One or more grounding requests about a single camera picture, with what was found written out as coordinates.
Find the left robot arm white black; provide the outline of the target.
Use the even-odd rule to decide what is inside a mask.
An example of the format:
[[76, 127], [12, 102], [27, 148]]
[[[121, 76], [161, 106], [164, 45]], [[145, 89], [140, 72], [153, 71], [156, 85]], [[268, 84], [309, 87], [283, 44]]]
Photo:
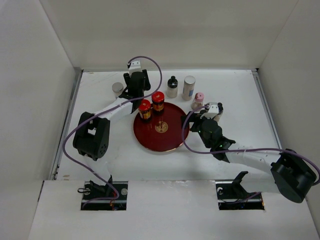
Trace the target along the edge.
[[109, 146], [110, 126], [122, 117], [135, 112], [142, 102], [144, 91], [151, 89], [147, 70], [123, 74], [126, 88], [116, 100], [109, 105], [109, 111], [104, 116], [96, 113], [83, 112], [80, 116], [72, 145], [82, 156], [97, 161], [107, 152]]

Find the silver lid jar blue label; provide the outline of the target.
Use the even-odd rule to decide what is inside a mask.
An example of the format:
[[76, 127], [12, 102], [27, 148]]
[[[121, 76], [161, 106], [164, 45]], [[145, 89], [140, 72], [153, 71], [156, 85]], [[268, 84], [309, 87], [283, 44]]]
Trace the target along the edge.
[[117, 99], [124, 91], [124, 85], [121, 82], [115, 82], [112, 84], [112, 91], [115, 98]]

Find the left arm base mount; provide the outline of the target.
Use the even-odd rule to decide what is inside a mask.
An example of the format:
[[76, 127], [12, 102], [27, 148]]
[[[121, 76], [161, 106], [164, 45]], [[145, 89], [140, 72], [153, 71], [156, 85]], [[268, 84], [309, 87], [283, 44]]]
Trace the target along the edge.
[[129, 183], [127, 181], [113, 181], [109, 178], [109, 185], [99, 185], [92, 180], [86, 181], [84, 187], [77, 189], [82, 194], [82, 211], [125, 211], [127, 209], [127, 197]]

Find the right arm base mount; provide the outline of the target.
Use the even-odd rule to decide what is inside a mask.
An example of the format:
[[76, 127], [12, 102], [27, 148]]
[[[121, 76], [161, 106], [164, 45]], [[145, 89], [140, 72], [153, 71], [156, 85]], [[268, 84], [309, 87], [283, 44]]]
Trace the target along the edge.
[[241, 171], [234, 179], [215, 182], [217, 204], [221, 211], [265, 210], [261, 192], [247, 192], [241, 185], [248, 171]]

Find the red lid chili sauce jar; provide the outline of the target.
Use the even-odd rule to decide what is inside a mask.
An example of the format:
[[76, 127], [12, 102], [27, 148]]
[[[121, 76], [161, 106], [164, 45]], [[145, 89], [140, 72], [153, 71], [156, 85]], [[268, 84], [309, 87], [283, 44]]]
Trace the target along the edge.
[[151, 103], [147, 99], [143, 99], [138, 107], [140, 119], [144, 122], [148, 122], [152, 117]]

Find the black cap brown spice bottle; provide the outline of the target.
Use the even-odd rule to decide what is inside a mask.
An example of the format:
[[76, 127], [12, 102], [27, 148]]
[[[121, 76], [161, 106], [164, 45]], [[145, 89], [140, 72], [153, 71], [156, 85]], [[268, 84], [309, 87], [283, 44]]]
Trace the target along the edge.
[[218, 106], [218, 114], [214, 117], [214, 120], [218, 123], [220, 118], [223, 115], [224, 108], [223, 108], [223, 104], [221, 102], [218, 102], [217, 106]]

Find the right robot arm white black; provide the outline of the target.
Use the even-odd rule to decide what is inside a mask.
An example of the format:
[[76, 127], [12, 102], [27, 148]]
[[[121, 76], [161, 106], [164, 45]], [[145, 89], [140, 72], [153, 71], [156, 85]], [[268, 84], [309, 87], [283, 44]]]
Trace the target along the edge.
[[228, 164], [247, 166], [263, 172], [261, 177], [245, 179], [241, 172], [233, 180], [232, 192], [238, 198], [251, 197], [255, 192], [281, 194], [294, 203], [302, 203], [309, 190], [319, 183], [311, 162], [291, 149], [249, 148], [223, 136], [222, 128], [213, 118], [193, 113], [182, 118], [181, 126], [192, 125], [208, 154]]

